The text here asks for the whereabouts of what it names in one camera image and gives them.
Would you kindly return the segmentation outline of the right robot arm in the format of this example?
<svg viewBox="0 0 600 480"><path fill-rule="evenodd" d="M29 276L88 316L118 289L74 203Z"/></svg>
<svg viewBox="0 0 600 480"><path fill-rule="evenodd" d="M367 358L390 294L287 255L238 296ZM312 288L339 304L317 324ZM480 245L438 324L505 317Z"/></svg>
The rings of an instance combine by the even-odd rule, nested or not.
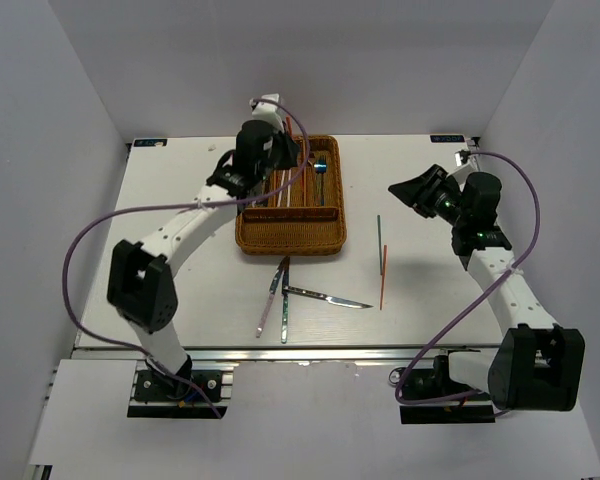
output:
<svg viewBox="0 0 600 480"><path fill-rule="evenodd" d="M494 352L451 350L434 359L433 390L446 401L476 393L499 410L570 411L578 396L585 340L539 303L497 224L502 184L473 172L459 183L441 166L388 188L424 218L448 222L452 249L480 286L502 332Z"/></svg>

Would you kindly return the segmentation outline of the long orange chopstick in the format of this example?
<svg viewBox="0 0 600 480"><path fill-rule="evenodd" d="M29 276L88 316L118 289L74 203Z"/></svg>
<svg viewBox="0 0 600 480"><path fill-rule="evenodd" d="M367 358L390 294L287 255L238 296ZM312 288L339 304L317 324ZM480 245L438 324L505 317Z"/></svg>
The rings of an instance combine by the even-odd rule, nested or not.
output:
<svg viewBox="0 0 600 480"><path fill-rule="evenodd" d="M291 118L289 116L287 116L285 118L284 127L285 127L285 132L288 133L292 138L294 138L292 122L291 122ZM298 164L301 164L301 160L303 160L304 157L306 156L306 154L308 153L307 143L304 140L300 140L298 145L301 148L301 153L299 154ZM281 174L282 174L282 171L275 171L273 173L273 176L272 176L272 189L273 190L280 188ZM306 203L307 203L307 168L304 168L302 170L302 179L301 179L301 183L300 183L300 188L301 188L301 199L302 199L300 206L305 207ZM282 200L283 200L283 198L286 198L286 195L287 195L287 189L284 191ZM277 197L278 197L278 193L274 196L274 200L273 200L274 207L276 207Z"/></svg>

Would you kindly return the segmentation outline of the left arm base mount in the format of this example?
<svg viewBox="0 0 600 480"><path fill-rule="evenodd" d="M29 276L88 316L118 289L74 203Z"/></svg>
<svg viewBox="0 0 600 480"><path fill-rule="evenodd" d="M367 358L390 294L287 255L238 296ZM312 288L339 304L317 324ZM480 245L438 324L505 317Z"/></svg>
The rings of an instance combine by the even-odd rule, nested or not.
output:
<svg viewBox="0 0 600 480"><path fill-rule="evenodd" d="M176 381L147 363L138 364L127 407L128 418L220 419L228 409L233 374L228 368L192 366L188 383Z"/></svg>

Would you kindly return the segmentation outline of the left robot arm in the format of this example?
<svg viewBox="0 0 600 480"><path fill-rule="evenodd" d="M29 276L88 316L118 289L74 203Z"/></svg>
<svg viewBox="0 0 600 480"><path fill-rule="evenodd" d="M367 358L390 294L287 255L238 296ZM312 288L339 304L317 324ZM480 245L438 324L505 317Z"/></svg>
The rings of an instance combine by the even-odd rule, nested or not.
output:
<svg viewBox="0 0 600 480"><path fill-rule="evenodd" d="M156 384L168 398L185 396L192 378L190 357L172 324L176 275L195 250L242 213L245 205L235 202L262 196L271 173L295 167L298 153L285 121L246 121L235 148L218 161L192 209L181 210L139 241L122 240L114 247L107 300L137 335L151 368L162 367Z"/></svg>

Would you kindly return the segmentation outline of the blue fork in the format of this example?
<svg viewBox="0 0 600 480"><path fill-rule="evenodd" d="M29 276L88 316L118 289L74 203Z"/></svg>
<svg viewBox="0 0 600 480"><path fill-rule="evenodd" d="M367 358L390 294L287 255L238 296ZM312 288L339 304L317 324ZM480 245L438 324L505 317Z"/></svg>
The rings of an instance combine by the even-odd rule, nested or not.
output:
<svg viewBox="0 0 600 480"><path fill-rule="evenodd" d="M325 156L320 156L314 163L314 173L316 175L316 204L325 205L325 174L327 172L327 161Z"/></svg>

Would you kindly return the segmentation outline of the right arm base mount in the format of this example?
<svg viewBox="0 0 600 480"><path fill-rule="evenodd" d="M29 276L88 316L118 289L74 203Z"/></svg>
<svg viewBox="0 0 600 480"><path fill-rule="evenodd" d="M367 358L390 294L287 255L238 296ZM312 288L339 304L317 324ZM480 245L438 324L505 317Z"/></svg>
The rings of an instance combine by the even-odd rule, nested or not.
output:
<svg viewBox="0 0 600 480"><path fill-rule="evenodd" d="M470 387L449 376L446 355L436 355L430 367L415 368L400 389L401 398L416 402L399 406L402 425L494 423L498 414L485 393L467 396Z"/></svg>

